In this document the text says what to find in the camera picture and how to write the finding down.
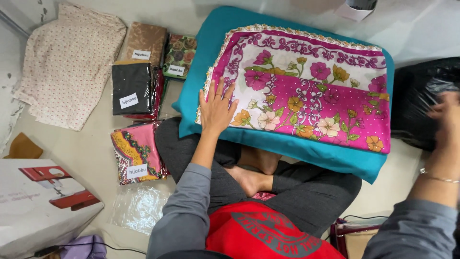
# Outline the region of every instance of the bracelet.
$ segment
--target bracelet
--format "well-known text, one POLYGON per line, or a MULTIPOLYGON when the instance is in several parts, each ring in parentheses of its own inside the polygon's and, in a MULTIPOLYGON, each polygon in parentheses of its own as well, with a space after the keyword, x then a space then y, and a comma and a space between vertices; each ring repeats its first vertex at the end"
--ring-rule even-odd
POLYGON ((427 176, 428 178, 431 178, 433 180, 438 180, 438 181, 443 181, 443 182, 449 182, 449 183, 460 183, 460 181, 455 181, 455 180, 451 180, 451 179, 445 179, 445 178, 438 178, 438 177, 434 177, 434 176, 430 176, 430 175, 427 175, 427 171, 425 170, 425 168, 422 168, 420 169, 420 174, 424 174, 425 176, 427 176))

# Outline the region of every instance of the sewing machine box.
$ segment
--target sewing machine box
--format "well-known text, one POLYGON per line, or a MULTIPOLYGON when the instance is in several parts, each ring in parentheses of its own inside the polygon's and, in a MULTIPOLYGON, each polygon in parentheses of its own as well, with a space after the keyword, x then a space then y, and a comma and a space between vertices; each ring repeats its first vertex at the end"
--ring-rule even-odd
POLYGON ((104 207, 50 159, 0 159, 0 177, 0 258, 65 244, 104 207))

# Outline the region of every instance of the gray sleeve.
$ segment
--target gray sleeve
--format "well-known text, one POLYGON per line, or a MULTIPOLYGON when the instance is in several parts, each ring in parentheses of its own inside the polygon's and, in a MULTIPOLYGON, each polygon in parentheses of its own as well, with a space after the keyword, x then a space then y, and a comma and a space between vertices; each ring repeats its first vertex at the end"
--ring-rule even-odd
POLYGON ((146 258, 176 250, 205 249, 210 186, 211 170, 190 163, 163 207, 163 217, 153 227, 146 258))
POLYGON ((405 200, 369 241, 362 259, 451 259, 457 211, 427 200, 405 200))

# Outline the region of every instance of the pink floral scarf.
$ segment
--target pink floral scarf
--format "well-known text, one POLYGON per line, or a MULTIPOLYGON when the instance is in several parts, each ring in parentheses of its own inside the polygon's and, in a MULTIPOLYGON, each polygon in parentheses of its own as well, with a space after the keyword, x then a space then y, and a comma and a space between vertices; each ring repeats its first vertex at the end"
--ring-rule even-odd
MULTIPOLYGON (((236 83, 229 126, 390 152, 389 94, 380 48, 253 25, 227 33, 205 82, 236 83)), ((198 107, 196 123, 200 123, 198 107)))

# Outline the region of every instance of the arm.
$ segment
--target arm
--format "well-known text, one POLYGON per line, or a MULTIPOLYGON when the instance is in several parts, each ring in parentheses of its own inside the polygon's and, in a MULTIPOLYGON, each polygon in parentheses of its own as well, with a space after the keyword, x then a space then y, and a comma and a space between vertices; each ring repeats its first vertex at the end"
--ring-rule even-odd
MULTIPOLYGON (((223 78, 218 85, 222 92, 223 78)), ((200 141, 192 160, 177 183, 176 190, 163 207, 163 217, 158 220, 150 235, 146 258, 154 259, 172 251, 203 250, 209 231, 209 189, 211 166, 220 133, 227 128, 236 110, 236 100, 229 109, 229 98, 234 84, 227 90, 227 99, 214 93, 211 82, 208 102, 200 91, 201 125, 200 141)))
POLYGON ((440 181, 459 179, 460 112, 458 95, 443 95, 444 103, 430 114, 441 119, 437 148, 426 163, 427 174, 415 181, 408 198, 368 243, 363 259, 451 259, 455 248, 459 184, 440 181))

